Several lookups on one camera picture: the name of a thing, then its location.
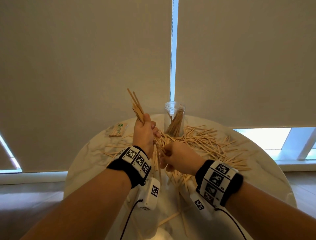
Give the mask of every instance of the black cable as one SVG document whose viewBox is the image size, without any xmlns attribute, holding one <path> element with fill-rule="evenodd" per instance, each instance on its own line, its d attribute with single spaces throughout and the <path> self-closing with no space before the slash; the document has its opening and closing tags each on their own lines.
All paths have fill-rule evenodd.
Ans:
<svg viewBox="0 0 316 240">
<path fill-rule="evenodd" d="M 233 220 L 233 222 L 236 224 L 236 226 L 238 227 L 238 229 L 239 229 L 240 233 L 242 234 L 242 236 L 244 237 L 244 239 L 247 240 L 244 233 L 242 232 L 242 230 L 238 226 L 237 222 L 232 218 L 232 216 L 230 216 L 226 211 L 224 211 L 223 209 L 220 209 L 220 208 L 215 208 L 215 211 L 222 211 L 222 212 L 226 213 Z"/>
<path fill-rule="evenodd" d="M 124 229 L 123 229 L 121 238 L 120 238 L 119 240 L 122 240 L 122 237 L 123 237 L 123 235 L 124 235 L 125 229 L 126 229 L 126 227 L 127 227 L 128 220 L 129 220 L 130 217 L 131 217 L 131 214 L 132 214 L 132 211 L 134 210 L 134 207 L 136 206 L 137 203 L 142 202 L 142 201 L 143 201 L 143 199 L 139 199 L 137 202 L 135 202 L 134 206 L 132 207 L 132 210 L 131 210 L 130 214 L 128 215 L 127 221 L 126 221 L 126 223 L 125 223 L 125 226 L 124 226 Z"/>
</svg>

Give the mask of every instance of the marble table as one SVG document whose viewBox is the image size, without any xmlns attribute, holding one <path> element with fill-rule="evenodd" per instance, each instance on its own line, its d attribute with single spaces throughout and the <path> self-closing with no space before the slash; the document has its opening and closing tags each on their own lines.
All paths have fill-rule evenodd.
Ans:
<svg viewBox="0 0 316 240">
<path fill-rule="evenodd" d="M 157 123 L 159 129 L 163 130 L 163 114 L 152 115 L 151 119 Z M 136 118 L 131 118 L 124 121 L 128 123 L 128 127 L 123 137 L 133 133 L 135 120 Z M 231 139 L 238 141 L 247 140 L 247 138 L 240 133 L 216 122 L 193 116 L 185 117 L 185 125 L 200 126 L 203 124 L 205 124 L 208 129 L 215 128 L 218 130 L 219 135 L 230 135 Z M 80 150 L 69 168 L 65 182 L 64 198 L 105 169 L 105 166 L 108 164 L 111 157 L 104 155 L 102 151 L 118 152 L 121 150 L 121 148 L 105 149 L 106 145 L 115 145 L 121 140 L 121 138 L 108 137 L 112 129 L 113 126 L 101 131 Z M 123 140 L 127 144 L 132 143 L 131 137 L 126 137 Z M 252 170 L 241 172 L 244 175 L 245 180 L 296 207 L 292 189 L 278 165 L 265 151 L 252 141 L 248 141 L 243 144 L 242 147 L 251 151 L 257 151 L 256 154 L 248 159 L 248 165 Z M 132 213 L 134 223 L 136 222 L 144 239 L 243 239 L 237 227 L 224 213 L 220 211 L 214 212 L 213 219 L 207 221 L 195 207 L 192 207 L 185 212 L 189 237 L 185 234 L 181 215 L 176 216 L 157 228 L 156 225 L 158 222 L 178 211 L 175 188 L 172 184 L 167 185 L 166 183 L 167 176 L 166 173 L 162 171 L 162 186 L 158 204 L 154 211 L 144 211 L 136 207 Z M 127 209 L 125 206 L 122 206 L 106 239 L 120 238 L 122 232 L 122 226 L 120 225 L 122 220 L 124 220 L 124 217 L 126 217 L 126 212 Z M 243 228 L 242 230 L 247 239 L 252 239 Z M 132 221 L 129 221 L 123 239 L 140 239 Z"/>
</svg>

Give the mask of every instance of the plastic jar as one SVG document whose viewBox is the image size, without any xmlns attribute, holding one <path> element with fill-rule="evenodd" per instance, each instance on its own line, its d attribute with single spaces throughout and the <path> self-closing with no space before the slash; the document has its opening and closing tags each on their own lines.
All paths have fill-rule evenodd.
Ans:
<svg viewBox="0 0 316 240">
<path fill-rule="evenodd" d="M 183 135 L 185 106 L 178 102 L 165 103 L 164 133 L 171 137 Z"/>
</svg>

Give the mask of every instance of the floor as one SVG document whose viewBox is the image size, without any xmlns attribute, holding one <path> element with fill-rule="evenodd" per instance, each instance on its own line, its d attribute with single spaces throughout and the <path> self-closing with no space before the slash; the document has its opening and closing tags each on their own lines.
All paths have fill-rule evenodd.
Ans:
<svg viewBox="0 0 316 240">
<path fill-rule="evenodd" d="M 316 218 L 316 172 L 288 172 L 297 206 Z M 0 186 L 0 233 L 20 239 L 63 199 L 63 182 Z"/>
</svg>

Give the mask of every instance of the roller blind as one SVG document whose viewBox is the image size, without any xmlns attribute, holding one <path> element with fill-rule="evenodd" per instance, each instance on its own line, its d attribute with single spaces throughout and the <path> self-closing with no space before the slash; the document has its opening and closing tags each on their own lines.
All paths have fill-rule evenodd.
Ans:
<svg viewBox="0 0 316 240">
<path fill-rule="evenodd" d="M 179 1 L 175 100 L 234 128 L 315 126 L 316 1 Z"/>
<path fill-rule="evenodd" d="M 171 1 L 1 1 L 0 132 L 24 172 L 67 170 L 101 130 L 169 100 Z"/>
</svg>

